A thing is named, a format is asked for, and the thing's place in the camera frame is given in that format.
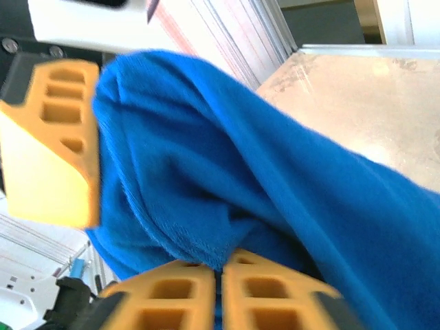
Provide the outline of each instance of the table surface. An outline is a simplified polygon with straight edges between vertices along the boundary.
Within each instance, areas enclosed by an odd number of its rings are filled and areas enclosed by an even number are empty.
[[[257,93],[306,127],[440,192],[439,81],[440,60],[297,53]]]

